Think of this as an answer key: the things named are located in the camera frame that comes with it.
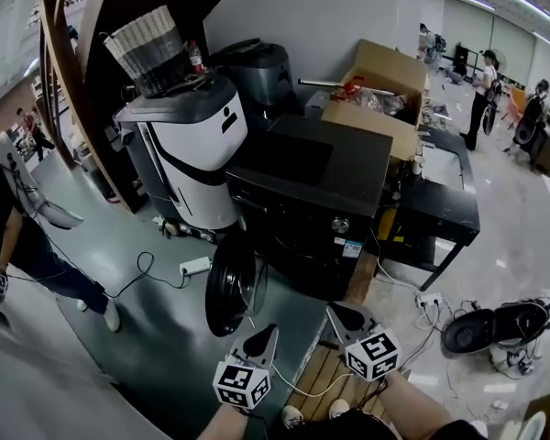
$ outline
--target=woman in white shirt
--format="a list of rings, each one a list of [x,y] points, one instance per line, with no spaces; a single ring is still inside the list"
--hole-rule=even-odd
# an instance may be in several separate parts
[[[474,150],[477,146],[477,134],[479,133],[480,120],[487,107],[486,93],[497,79],[497,71],[495,70],[497,57],[495,56],[495,52],[492,50],[485,50],[485,52],[483,52],[483,58],[485,60],[483,79],[473,82],[473,86],[475,87],[475,101],[473,101],[473,109],[470,116],[470,129],[468,133],[460,134],[465,140],[465,144],[469,150]]]

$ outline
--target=white marker cube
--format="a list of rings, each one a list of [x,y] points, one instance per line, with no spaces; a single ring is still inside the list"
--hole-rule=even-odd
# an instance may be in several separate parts
[[[238,365],[232,359],[218,363],[212,384],[221,403],[243,409],[254,409],[271,389],[268,370]]]
[[[373,381],[394,371],[402,350],[390,329],[370,335],[346,347],[346,365],[366,381]]]

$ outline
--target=white power strip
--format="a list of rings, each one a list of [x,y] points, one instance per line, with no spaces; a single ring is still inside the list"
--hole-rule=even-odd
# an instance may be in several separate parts
[[[429,295],[418,295],[415,297],[415,304],[418,308],[427,308],[428,306],[442,304],[442,294],[441,293],[430,293]]]
[[[193,275],[199,272],[206,272],[210,268],[212,268],[212,260],[210,258],[199,258],[180,264],[180,274]]]

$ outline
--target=plastic bottle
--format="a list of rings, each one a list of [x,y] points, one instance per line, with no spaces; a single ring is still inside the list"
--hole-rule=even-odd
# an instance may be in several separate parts
[[[204,73],[204,65],[202,64],[202,52],[195,45],[195,41],[190,41],[190,47],[187,49],[190,56],[190,64],[193,67],[193,72],[196,75]]]

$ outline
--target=open cardboard box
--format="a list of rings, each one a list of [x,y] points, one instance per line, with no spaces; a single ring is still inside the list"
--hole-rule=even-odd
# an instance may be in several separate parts
[[[413,103],[414,124],[402,122],[367,107],[344,101],[331,101],[322,120],[358,127],[393,138],[390,166],[402,160],[411,160],[418,149],[417,125],[422,112],[423,92],[427,70],[422,62],[374,42],[361,39],[352,68],[342,83],[362,77],[355,84],[406,94]]]

